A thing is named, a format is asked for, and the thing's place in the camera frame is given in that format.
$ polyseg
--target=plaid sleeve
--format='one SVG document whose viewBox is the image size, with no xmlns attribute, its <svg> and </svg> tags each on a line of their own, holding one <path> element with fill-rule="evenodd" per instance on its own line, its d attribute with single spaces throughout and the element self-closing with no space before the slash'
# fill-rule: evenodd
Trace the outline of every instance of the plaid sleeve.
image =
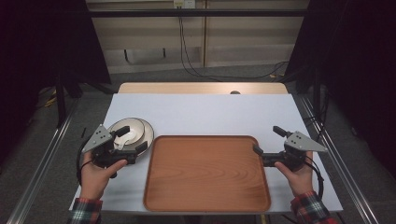
<svg viewBox="0 0 396 224">
<path fill-rule="evenodd" d="M 102 201 L 76 198 L 73 210 L 67 220 L 68 224 L 93 224 L 100 223 Z"/>
<path fill-rule="evenodd" d="M 337 221 L 330 217 L 319 196 L 314 191 L 309 191 L 297 196 L 291 201 L 291 211 L 299 223 L 333 224 Z"/>
</svg>

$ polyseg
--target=wooden tray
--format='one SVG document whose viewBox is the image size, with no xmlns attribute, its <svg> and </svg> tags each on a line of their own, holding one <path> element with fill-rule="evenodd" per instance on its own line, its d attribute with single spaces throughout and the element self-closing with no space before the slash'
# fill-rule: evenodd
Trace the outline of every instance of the wooden tray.
<svg viewBox="0 0 396 224">
<path fill-rule="evenodd" d="M 264 212 L 271 200 L 251 136 L 155 139 L 144 205 L 164 212 Z"/>
</svg>

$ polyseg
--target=aluminum rail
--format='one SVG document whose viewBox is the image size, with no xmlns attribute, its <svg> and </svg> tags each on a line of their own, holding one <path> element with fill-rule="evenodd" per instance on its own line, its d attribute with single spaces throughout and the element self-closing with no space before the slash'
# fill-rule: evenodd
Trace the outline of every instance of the aluminum rail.
<svg viewBox="0 0 396 224">
<path fill-rule="evenodd" d="M 78 102 L 79 99 L 73 102 L 70 108 L 70 113 L 67 116 L 66 120 L 61 127 L 56 129 L 55 134 L 53 135 L 52 140 L 50 141 L 49 146 L 47 147 L 47 150 L 44 153 L 43 158 L 41 159 L 41 162 L 38 164 L 38 167 L 35 170 L 35 173 L 31 178 L 29 185 L 27 186 L 26 190 L 24 191 L 20 200 L 12 211 L 11 216 L 7 221 L 7 224 L 20 224 L 23 223 L 23 221 L 26 219 L 26 216 L 35 200 L 35 196 L 39 192 L 43 180 L 53 161 L 53 158 L 58 151 L 59 145 L 64 138 L 64 134 L 67 131 L 71 117 L 77 108 Z"/>
<path fill-rule="evenodd" d="M 67 16 L 88 18 L 120 17 L 305 17 L 328 16 L 328 10 L 307 9 L 124 9 L 90 11 L 42 11 L 38 16 Z"/>
<path fill-rule="evenodd" d="M 313 106 L 308 98 L 303 97 L 302 103 L 304 106 L 305 111 L 308 113 L 308 116 L 313 117 Z M 321 125 L 314 120 L 313 122 L 316 131 L 320 132 Z M 356 183 L 355 179 L 352 177 L 352 174 L 347 169 L 346 164 L 344 163 L 341 155 L 339 154 L 337 148 L 335 147 L 332 139 L 330 138 L 329 134 L 326 130 L 321 132 L 322 140 L 325 147 L 329 149 L 329 155 L 334 164 L 335 169 L 337 170 L 338 174 L 340 175 L 344 185 L 346 186 L 346 190 L 348 191 L 349 195 L 352 198 L 353 203 L 355 204 L 356 208 L 358 209 L 361 217 L 366 224 L 378 224 L 378 220 L 375 217 L 375 214 L 367 201 L 366 197 L 361 192 L 358 184 Z"/>
</svg>

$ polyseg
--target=wire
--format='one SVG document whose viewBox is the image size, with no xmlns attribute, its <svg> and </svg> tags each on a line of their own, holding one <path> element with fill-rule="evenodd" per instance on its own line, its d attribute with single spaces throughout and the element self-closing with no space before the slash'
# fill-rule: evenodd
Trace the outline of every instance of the wire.
<svg viewBox="0 0 396 224">
<path fill-rule="evenodd" d="M 185 38 L 184 38 L 183 19 L 182 19 L 181 17 L 178 18 L 178 24 L 179 24 L 179 31 L 180 31 L 180 58 L 181 58 L 181 63 L 182 63 L 182 65 L 183 65 L 183 67 L 184 67 L 184 70 L 186 70 L 187 73 L 189 73 L 190 75 L 195 76 L 195 77 L 206 77 L 206 76 L 202 76 L 201 74 L 199 74 L 199 73 L 192 67 L 191 62 L 190 62 L 189 54 L 187 53 L 186 40 L 185 40 Z M 185 51 L 185 53 L 186 53 L 187 60 L 188 60 L 188 62 L 189 62 L 190 68 L 195 72 L 195 74 L 192 73 L 192 72 L 190 72 L 190 71 L 186 68 L 186 65 L 184 64 L 184 60 L 183 60 L 183 49 L 184 49 L 184 51 Z M 209 78 L 209 79 L 211 79 L 211 80 L 215 80 L 215 81 L 220 82 L 220 80 L 217 80 L 217 79 L 215 79 L 215 78 L 213 78 L 213 77 L 206 77 L 206 78 Z"/>
<path fill-rule="evenodd" d="M 187 52 L 187 47 L 186 47 L 186 40 L 184 37 L 184 25 L 183 25 L 183 19 L 181 17 L 178 18 L 178 23 L 179 23 L 179 31 L 180 31 L 180 58 L 181 58 L 181 63 L 184 67 L 184 70 L 186 70 L 187 73 L 189 73 L 192 76 L 195 77 L 205 77 L 205 78 L 209 78 L 218 82 L 222 82 L 222 80 L 218 80 L 217 78 L 242 78 L 242 79 L 257 79 L 257 78 L 262 78 L 262 77 L 268 77 L 273 75 L 274 73 L 276 73 L 277 70 L 279 70 L 281 67 L 283 67 L 284 64 L 288 63 L 289 61 L 285 61 L 285 62 L 280 62 L 280 63 L 276 63 L 274 65 L 274 70 L 272 70 L 271 72 L 264 74 L 262 76 L 257 76 L 257 77 L 231 77 L 231 76 L 204 76 L 202 74 L 200 74 L 199 72 L 197 72 L 190 61 L 190 57 L 189 57 L 189 53 Z M 186 65 L 184 64 L 184 60 L 183 60 L 183 50 L 186 54 L 187 57 L 187 61 L 189 63 L 190 68 L 192 69 L 191 72 L 187 69 Z"/>
<path fill-rule="evenodd" d="M 344 221 L 343 217 L 341 217 L 340 213 L 336 213 L 337 216 L 340 218 L 341 223 L 346 224 L 346 222 Z"/>
<path fill-rule="evenodd" d="M 319 196 L 320 199 L 322 199 L 322 197 L 323 197 L 323 189 L 324 189 L 324 186 L 323 186 L 323 181 L 324 181 L 324 179 L 323 179 L 323 177 L 322 177 L 321 174 L 320 174 L 320 170 L 319 170 L 317 164 L 316 164 L 311 158 L 309 158 L 309 160 L 311 160 L 311 161 L 315 164 L 316 167 L 314 167 L 312 164 L 310 164 L 310 163 L 308 163 L 308 162 L 306 162 L 306 161 L 304 161 L 304 163 L 305 163 L 305 165 L 311 167 L 311 169 L 312 169 L 313 171 L 315 171 L 315 173 L 317 174 L 317 177 L 318 177 L 318 186 L 319 186 L 318 196 Z"/>
<path fill-rule="evenodd" d="M 288 220 L 289 222 L 291 222 L 291 223 L 298 224 L 298 222 L 294 221 L 293 219 L 289 218 L 289 217 L 286 216 L 286 215 L 282 215 L 282 217 L 285 218 L 285 219 L 287 219 L 287 220 Z"/>
<path fill-rule="evenodd" d="M 90 140 L 90 138 L 91 138 L 91 135 L 88 136 L 87 139 L 84 140 L 84 141 L 82 142 L 81 146 L 80 146 L 79 149 L 78 149 L 78 154 L 77 154 L 77 159 L 76 159 L 76 171 L 77 171 L 77 180 L 78 180 L 78 183 L 79 183 L 80 185 L 81 185 L 81 170 L 82 170 L 82 167 L 84 167 L 84 165 L 87 164 L 87 162 L 84 163 L 81 167 L 79 167 L 79 164 L 80 164 L 80 161 L 79 161 L 79 160 L 80 160 L 80 158 L 81 158 L 82 149 L 83 149 L 84 146 L 87 144 L 87 142 Z"/>
</svg>

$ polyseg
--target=wooden board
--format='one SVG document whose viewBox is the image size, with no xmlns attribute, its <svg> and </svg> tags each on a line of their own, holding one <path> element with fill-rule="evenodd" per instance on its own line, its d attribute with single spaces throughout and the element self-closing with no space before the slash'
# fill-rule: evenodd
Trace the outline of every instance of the wooden board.
<svg viewBox="0 0 396 224">
<path fill-rule="evenodd" d="M 150 211 L 264 212 L 271 200 L 251 136 L 160 136 L 144 205 Z"/>
<path fill-rule="evenodd" d="M 119 93 L 185 93 L 185 94 L 288 94 L 282 83 L 267 82 L 127 82 Z"/>
</svg>

